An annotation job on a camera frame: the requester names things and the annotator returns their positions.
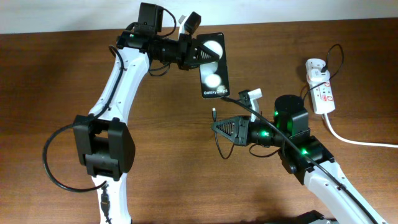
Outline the black Galaxy flip phone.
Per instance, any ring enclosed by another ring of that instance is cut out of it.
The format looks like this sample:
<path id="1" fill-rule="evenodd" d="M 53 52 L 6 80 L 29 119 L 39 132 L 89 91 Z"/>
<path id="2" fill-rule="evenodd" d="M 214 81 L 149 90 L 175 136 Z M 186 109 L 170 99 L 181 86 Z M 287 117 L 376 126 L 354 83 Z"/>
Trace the black Galaxy flip phone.
<path id="1" fill-rule="evenodd" d="M 229 96 L 228 66 L 224 33 L 201 34 L 197 39 L 210 50 L 219 55 L 217 62 L 200 65 L 201 95 L 204 99 Z"/>

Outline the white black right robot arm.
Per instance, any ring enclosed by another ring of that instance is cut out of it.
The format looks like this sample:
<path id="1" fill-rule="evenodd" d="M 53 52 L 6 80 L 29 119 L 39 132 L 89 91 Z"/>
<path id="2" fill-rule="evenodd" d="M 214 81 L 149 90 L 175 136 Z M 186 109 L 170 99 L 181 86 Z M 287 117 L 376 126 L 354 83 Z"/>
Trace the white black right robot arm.
<path id="1" fill-rule="evenodd" d="M 329 209 L 338 223 L 385 223 L 343 173 L 332 153 L 310 133 L 308 111 L 303 99 L 282 95 L 274 103 L 274 120 L 269 121 L 240 98 L 235 104 L 248 116 L 213 121 L 212 130 L 234 146 L 277 147 L 284 169 L 312 192 Z"/>

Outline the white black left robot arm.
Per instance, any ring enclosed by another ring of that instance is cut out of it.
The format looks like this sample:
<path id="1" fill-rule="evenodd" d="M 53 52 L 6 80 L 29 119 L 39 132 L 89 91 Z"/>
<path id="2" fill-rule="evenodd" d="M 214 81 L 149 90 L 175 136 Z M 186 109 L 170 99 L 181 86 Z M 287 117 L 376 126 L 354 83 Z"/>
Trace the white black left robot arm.
<path id="1" fill-rule="evenodd" d="M 217 62 L 224 52 L 223 33 L 192 37 L 179 34 L 177 40 L 125 30 L 116 42 L 116 59 L 100 99 L 74 127 L 78 158 L 98 185 L 101 223 L 131 223 L 127 207 L 127 174 L 136 147 L 127 123 L 134 97 L 151 62 L 181 70 Z"/>

